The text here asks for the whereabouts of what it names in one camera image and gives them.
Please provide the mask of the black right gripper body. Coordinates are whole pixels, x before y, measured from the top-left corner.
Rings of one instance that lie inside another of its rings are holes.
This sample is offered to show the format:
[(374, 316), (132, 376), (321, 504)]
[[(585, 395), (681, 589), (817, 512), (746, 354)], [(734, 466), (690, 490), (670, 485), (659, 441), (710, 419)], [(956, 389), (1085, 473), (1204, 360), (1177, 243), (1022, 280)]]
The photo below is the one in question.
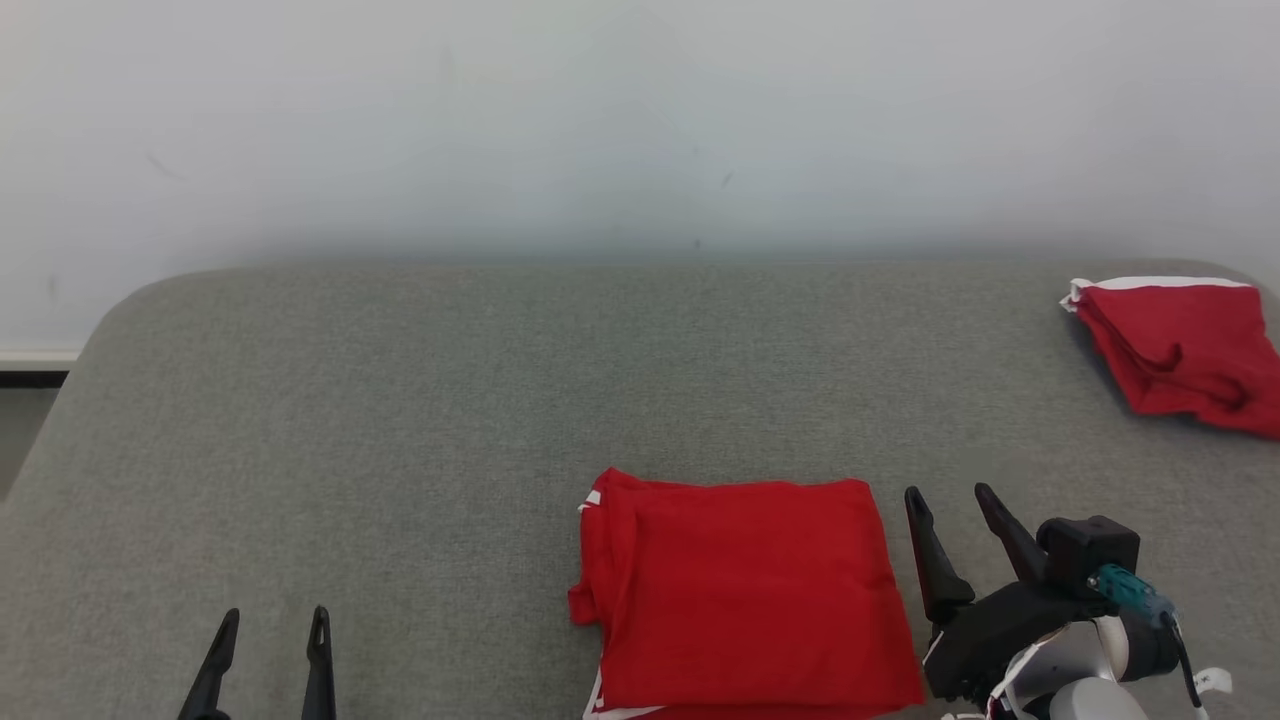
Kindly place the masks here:
[(986, 697), (1012, 657), (1071, 623), (1115, 615), (1100, 596), (1080, 600), (1043, 584), (1014, 582), (975, 602), (925, 597), (925, 616), (937, 630), (924, 660), (924, 676), (937, 700)]

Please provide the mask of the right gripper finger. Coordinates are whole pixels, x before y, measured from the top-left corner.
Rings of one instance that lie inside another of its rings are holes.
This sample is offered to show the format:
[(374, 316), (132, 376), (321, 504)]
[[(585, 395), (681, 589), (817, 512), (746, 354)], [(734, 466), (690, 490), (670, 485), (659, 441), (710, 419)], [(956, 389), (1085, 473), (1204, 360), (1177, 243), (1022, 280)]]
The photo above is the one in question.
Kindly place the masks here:
[(905, 512), (925, 618), (946, 626), (975, 602), (977, 593), (950, 562), (934, 529), (934, 514), (918, 487), (905, 489)]
[(989, 532), (996, 536), (1020, 582), (1042, 584), (1048, 556), (1036, 537), (1015, 518), (987, 483), (975, 484), (975, 500)]

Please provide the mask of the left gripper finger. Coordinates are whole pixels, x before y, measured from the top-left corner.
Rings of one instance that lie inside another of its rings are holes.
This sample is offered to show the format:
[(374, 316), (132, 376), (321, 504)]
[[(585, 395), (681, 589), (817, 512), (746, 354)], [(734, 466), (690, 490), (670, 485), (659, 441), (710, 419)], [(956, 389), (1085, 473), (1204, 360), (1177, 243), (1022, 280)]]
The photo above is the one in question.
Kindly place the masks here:
[(324, 606), (316, 606), (314, 610), (305, 653), (308, 660), (308, 678), (301, 717), (303, 720), (337, 719), (332, 624)]
[(225, 612), (180, 706), (180, 711), (177, 715), (179, 720), (227, 720), (230, 717), (225, 711), (219, 708), (219, 700), (223, 678), (230, 670), (234, 660), (239, 623), (241, 611), (238, 609), (230, 609)]

